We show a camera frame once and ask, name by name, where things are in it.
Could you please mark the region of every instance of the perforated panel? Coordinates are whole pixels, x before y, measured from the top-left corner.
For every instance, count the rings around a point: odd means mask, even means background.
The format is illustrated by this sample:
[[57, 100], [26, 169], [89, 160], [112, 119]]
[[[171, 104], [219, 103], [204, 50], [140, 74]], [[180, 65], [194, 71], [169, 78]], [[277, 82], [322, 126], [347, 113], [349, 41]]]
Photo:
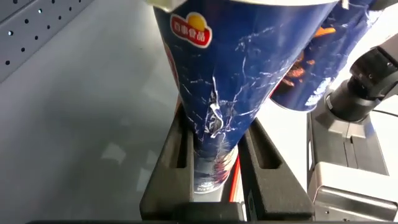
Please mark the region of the perforated panel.
[[0, 24], [0, 83], [93, 0], [15, 1], [0, 1], [0, 15], [11, 15]]
[[31, 1], [33, 0], [2, 0], [0, 2], [0, 22], [22, 9]]

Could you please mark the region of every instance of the lay's logo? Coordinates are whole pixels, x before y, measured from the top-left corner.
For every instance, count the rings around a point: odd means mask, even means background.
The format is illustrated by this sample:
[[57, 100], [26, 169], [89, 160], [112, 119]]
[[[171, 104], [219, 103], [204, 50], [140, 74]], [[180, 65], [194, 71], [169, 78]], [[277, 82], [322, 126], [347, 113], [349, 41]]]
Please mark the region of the lay's logo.
[[178, 38], [196, 47], [205, 49], [210, 45], [213, 35], [211, 28], [207, 26], [205, 18], [197, 12], [189, 13], [186, 19], [172, 14], [170, 26]]

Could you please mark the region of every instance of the cylindrical can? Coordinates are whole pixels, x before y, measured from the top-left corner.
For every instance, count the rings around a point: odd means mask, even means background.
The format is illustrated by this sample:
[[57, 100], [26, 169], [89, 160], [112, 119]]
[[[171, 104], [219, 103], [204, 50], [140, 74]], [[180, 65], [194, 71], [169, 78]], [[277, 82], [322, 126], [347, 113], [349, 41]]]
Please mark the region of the cylindrical can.
[[238, 141], [336, 3], [188, 0], [172, 12], [154, 9], [196, 134], [196, 193], [228, 178]]
[[328, 85], [346, 65], [348, 55], [381, 15], [370, 11], [373, 2], [350, 0], [349, 9], [337, 4], [271, 99], [294, 111], [315, 109]]

